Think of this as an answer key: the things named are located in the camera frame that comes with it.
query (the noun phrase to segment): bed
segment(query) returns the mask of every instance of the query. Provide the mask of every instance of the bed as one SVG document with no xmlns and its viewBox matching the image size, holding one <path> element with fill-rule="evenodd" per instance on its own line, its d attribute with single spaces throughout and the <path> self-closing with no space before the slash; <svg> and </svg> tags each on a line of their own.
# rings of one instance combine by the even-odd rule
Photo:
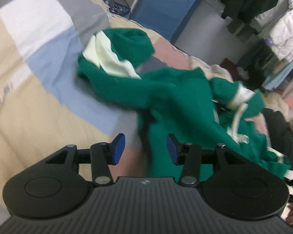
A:
<svg viewBox="0 0 293 234">
<path fill-rule="evenodd" d="M 201 67 L 208 78 L 232 80 L 156 32 L 110 14 L 102 0 L 0 0 L 0 207 L 9 178 L 68 144 L 89 148 L 124 133 L 126 148 L 112 175 L 144 174 L 137 113 L 99 101 L 76 76 L 78 55 L 108 27 L 147 33 L 155 53 L 140 71 Z M 89 166 L 80 174 L 91 180 Z"/>
</svg>

